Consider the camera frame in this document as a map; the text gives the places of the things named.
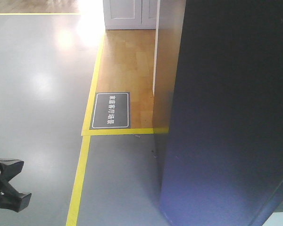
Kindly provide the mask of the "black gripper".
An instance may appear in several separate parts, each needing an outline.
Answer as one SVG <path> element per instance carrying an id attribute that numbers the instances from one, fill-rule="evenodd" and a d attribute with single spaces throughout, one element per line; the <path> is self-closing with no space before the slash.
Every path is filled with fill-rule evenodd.
<path id="1" fill-rule="evenodd" d="M 18 175 L 24 161 L 0 158 L 0 209 L 20 212 L 28 207 L 32 194 L 18 192 L 8 181 Z"/>

